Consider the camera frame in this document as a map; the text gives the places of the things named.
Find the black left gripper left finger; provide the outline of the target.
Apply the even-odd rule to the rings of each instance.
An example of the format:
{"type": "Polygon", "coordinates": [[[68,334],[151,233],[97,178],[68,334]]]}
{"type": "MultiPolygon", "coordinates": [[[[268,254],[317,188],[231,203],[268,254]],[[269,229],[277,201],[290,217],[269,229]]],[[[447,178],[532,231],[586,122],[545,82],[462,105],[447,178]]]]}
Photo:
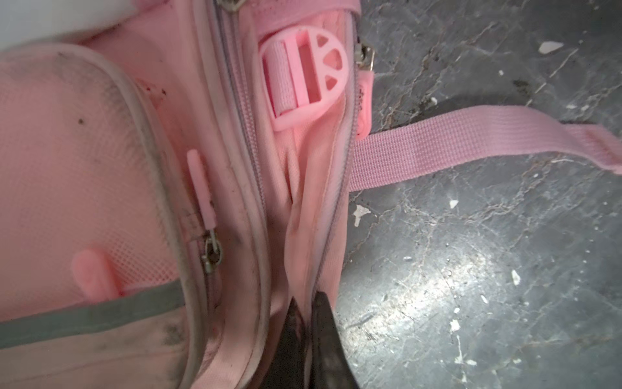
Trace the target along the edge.
{"type": "Polygon", "coordinates": [[[260,388],[305,388],[306,327],[295,299],[292,299],[279,342],[260,388]]]}

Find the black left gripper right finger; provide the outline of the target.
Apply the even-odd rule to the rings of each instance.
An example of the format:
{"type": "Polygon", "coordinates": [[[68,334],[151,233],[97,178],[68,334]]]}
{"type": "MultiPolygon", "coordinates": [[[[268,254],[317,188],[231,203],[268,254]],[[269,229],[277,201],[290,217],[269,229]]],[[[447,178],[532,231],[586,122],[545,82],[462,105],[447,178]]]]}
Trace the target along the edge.
{"type": "Polygon", "coordinates": [[[359,389],[340,340],[328,296],[317,291],[311,316],[312,366],[310,387],[359,389]]]}

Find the pink school backpack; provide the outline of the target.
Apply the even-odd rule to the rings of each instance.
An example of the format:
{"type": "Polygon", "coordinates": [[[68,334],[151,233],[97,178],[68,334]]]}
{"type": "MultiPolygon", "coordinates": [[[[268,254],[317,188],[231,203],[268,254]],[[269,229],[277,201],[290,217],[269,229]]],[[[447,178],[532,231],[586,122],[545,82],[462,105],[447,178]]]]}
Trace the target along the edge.
{"type": "Polygon", "coordinates": [[[1,385],[260,388],[333,310],[348,195],[486,157],[621,171],[597,125],[480,105],[374,134],[358,1],[1,4],[1,385]]]}

